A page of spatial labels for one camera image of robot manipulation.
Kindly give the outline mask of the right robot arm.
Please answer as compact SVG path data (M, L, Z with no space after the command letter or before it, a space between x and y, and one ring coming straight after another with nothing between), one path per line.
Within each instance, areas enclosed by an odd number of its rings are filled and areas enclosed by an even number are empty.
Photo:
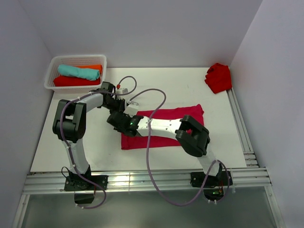
M216 185L221 181L223 166L211 150L209 130L194 117L185 115L181 119L165 120L113 111L107 122L125 136L146 139L148 146L152 146L153 138L178 142L188 155L198 159L207 183Z

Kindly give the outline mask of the teal rolled t shirt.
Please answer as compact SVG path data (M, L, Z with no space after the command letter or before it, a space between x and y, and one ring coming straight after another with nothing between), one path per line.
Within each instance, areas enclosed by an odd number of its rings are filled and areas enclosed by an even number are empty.
M76 66L59 65L57 71L62 76L78 77L88 79L91 81L97 80L100 77L101 72L94 69L78 68Z

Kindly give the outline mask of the orange rolled t shirt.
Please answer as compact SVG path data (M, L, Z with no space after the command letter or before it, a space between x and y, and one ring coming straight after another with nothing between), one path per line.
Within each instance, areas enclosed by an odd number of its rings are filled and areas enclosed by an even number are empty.
M88 68L88 69L94 69L98 70L99 72L102 72L103 67L102 65L84 65L84 66L77 66L78 68Z

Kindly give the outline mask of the white plastic basket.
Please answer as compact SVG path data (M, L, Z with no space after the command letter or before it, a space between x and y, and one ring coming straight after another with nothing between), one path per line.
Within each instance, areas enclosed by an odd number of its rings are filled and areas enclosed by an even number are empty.
M47 69L44 87L56 93L85 93L101 86L106 74L106 56L54 57Z

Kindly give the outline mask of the red rolled t shirt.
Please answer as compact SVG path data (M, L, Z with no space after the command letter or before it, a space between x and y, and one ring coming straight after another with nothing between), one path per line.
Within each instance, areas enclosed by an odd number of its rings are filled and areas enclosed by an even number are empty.
M53 80L55 86L95 86L99 85L101 79L91 81L78 77L59 76Z

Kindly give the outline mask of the red crumpled t shirt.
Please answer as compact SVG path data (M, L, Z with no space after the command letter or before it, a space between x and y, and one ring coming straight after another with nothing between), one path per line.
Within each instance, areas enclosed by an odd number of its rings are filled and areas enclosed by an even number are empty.
M229 67L215 63L207 70L205 83L214 94L230 90L232 88L232 80Z

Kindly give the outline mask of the aluminium front rail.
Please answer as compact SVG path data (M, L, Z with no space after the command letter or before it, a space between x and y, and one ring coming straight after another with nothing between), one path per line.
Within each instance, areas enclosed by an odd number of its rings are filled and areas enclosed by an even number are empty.
M268 187L272 185L266 168L230 169L233 187ZM152 171L157 186L166 190L195 190L190 174L199 170ZM93 176L107 175L106 192L154 191L147 171L93 172ZM26 177L23 195L64 194L65 178L61 172L33 173Z

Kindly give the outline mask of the aluminium side rail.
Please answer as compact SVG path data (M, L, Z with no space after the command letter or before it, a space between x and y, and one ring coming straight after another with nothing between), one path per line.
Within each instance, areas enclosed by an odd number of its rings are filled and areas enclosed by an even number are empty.
M237 132L239 135L241 147L243 150L243 154L245 157L245 161L248 168L259 168L259 164L253 150L247 128L245 126L245 122L236 98L236 94L233 89L227 91L228 99L230 102L230 107L233 113L233 117L235 120Z

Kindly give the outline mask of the pink t shirt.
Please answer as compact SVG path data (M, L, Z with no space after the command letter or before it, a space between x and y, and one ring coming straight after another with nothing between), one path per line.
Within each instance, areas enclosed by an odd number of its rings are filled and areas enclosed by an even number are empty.
M190 115L196 119L200 124L204 125L203 120L204 111L200 104L188 107L178 107L175 109L160 109L153 115L156 119L179 119L185 115ZM147 146L148 137L130 137L121 134L121 149L133 150L133 149L145 149ZM150 148L171 147L180 146L179 142L175 139L151 136Z

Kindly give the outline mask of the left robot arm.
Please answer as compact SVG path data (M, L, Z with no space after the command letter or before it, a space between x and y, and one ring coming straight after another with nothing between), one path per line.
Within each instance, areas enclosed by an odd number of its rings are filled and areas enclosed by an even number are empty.
M123 111L125 104L121 95L126 93L126 88L103 82L101 88L92 90L80 98L73 101L61 99L58 102L52 131L65 146L70 162L69 172L79 174L75 183L82 190L90 188L93 183L93 178L87 175L90 172L90 165L83 146L86 114L101 107L110 111Z

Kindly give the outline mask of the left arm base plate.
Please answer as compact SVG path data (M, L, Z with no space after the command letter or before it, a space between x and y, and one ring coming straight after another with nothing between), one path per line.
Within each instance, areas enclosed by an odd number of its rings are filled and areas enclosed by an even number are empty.
M107 189L108 176L107 175L93 175L85 177L86 179L98 184L104 190ZM65 182L64 191L86 191L86 190L100 190L99 187L93 185L90 182L85 181L78 175L72 177L68 176Z

